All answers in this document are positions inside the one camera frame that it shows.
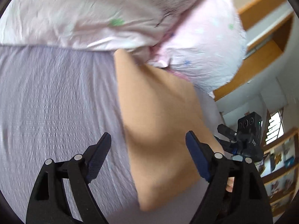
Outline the person's right hand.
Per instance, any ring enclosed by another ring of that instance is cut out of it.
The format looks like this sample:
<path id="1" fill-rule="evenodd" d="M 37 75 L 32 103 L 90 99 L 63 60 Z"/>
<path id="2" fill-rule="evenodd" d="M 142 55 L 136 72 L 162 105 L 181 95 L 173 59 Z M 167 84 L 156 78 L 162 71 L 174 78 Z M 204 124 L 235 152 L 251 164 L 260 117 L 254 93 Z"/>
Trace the person's right hand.
<path id="1" fill-rule="evenodd" d="M 227 181 L 227 184 L 226 184 L 226 191 L 228 191 L 230 193 L 233 191 L 234 180 L 235 180 L 234 177 L 229 177 L 228 178 L 228 181 Z"/>

